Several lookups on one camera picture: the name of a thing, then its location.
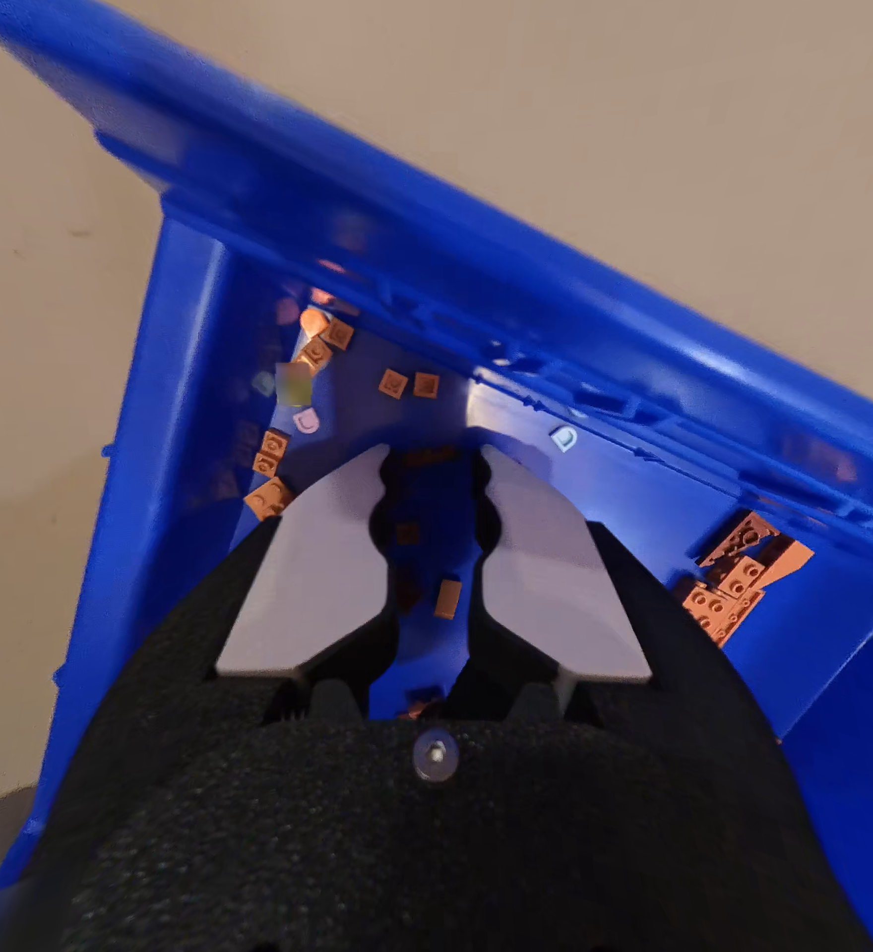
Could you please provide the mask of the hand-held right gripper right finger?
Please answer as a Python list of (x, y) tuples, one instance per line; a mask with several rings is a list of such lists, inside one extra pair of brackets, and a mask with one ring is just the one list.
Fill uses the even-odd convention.
[(503, 688), (648, 684), (648, 660), (582, 513), (494, 446), (481, 446), (474, 464), (473, 666)]

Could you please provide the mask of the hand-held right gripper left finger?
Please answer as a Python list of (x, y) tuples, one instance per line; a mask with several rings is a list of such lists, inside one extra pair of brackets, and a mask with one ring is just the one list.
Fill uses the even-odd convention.
[(390, 454), (386, 444), (366, 449), (285, 509), (216, 660), (218, 676), (368, 688), (394, 662), (391, 572), (372, 535)]

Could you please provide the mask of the blue plastic bin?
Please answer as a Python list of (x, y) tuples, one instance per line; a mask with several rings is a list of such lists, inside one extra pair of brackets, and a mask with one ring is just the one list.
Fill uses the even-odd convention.
[[(873, 936), (873, 404), (305, 113), (96, 2), (0, 2), (0, 44), (160, 196), (164, 220), (30, 819), (37, 847), (80, 736), (126, 660), (252, 529), (252, 440), (276, 406), (276, 305), (359, 309), (318, 388), (300, 481), (373, 435), (474, 422), (663, 582), (751, 508), (813, 560), (727, 656), (805, 793)], [(549, 438), (578, 432), (562, 453)]]

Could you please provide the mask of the grey desk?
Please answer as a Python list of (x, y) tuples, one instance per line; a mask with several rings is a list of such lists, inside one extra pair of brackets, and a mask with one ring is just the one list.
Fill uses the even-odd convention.
[[(873, 2), (96, 2), (873, 404)], [(0, 44), (0, 796), (40, 778), (164, 220)]]

